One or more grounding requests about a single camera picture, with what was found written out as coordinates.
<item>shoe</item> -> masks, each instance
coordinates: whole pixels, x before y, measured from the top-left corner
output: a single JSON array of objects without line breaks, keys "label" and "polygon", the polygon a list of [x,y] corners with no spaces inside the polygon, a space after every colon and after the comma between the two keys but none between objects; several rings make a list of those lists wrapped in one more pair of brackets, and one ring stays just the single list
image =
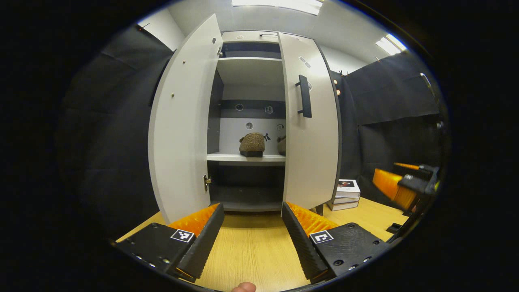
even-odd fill
[{"label": "shoe", "polygon": [[278,138],[278,152],[283,156],[286,155],[286,135]]},{"label": "shoe", "polygon": [[265,138],[261,133],[250,133],[240,139],[240,154],[245,157],[263,157]]}]

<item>book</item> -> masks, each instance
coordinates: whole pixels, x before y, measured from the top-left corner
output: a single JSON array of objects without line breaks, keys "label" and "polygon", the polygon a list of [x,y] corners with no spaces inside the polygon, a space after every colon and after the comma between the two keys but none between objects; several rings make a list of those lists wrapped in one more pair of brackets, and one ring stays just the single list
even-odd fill
[{"label": "book", "polygon": [[360,196],[355,196],[355,197],[335,197],[332,200],[332,204],[343,204],[343,203],[358,202],[359,199],[360,199]]},{"label": "book", "polygon": [[351,197],[352,195],[360,196],[360,189],[357,182],[354,179],[339,179],[335,196]]},{"label": "book", "polygon": [[355,207],[357,207],[359,205],[359,201],[343,203],[343,204],[333,204],[330,201],[327,204],[328,204],[328,207],[330,208],[330,210],[337,211],[337,210],[344,210],[344,209],[349,209],[349,208],[355,208]]}]

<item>open cabinet door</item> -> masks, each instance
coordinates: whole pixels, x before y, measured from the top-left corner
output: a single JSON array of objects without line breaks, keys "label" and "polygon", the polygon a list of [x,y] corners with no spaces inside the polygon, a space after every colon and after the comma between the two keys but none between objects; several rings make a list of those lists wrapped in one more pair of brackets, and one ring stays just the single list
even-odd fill
[{"label": "open cabinet door", "polygon": [[167,224],[209,206],[207,121],[222,46],[216,15],[186,37],[164,70],[149,120],[153,191]]},{"label": "open cabinet door", "polygon": [[335,190],[339,125],[326,63],[312,39],[279,33],[286,98],[283,201],[310,209]]}]

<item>black curtain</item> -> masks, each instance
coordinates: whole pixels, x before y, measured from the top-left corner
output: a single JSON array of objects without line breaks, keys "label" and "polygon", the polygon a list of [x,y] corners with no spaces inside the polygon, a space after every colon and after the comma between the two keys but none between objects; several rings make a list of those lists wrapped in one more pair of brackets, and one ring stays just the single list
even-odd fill
[{"label": "black curtain", "polygon": [[172,55],[136,25],[75,75],[63,100],[56,133],[61,178],[110,238],[159,211],[149,175],[148,124]]},{"label": "black curtain", "polygon": [[[423,73],[431,83],[427,86]],[[399,208],[372,183],[375,168],[393,163],[439,166],[437,123],[445,118],[437,83],[407,51],[386,57],[337,80],[343,129],[340,177],[356,179],[361,196]]]}]

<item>ceiling light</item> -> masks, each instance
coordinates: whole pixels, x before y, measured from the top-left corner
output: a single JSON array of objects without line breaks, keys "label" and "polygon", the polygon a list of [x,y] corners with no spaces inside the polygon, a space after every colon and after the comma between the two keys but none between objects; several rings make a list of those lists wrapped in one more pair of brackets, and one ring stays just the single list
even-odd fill
[{"label": "ceiling light", "polygon": [[288,8],[317,15],[323,3],[322,0],[233,0],[233,6],[251,5]]},{"label": "ceiling light", "polygon": [[397,46],[400,51],[405,51],[406,50],[406,47],[404,46],[404,44],[402,44],[396,37],[394,37],[392,34],[388,34],[386,35],[386,38],[392,42],[395,46]]},{"label": "ceiling light", "polygon": [[400,53],[400,50],[387,38],[383,37],[378,42],[375,43],[377,46],[386,51],[389,55],[393,56],[394,54]]}]

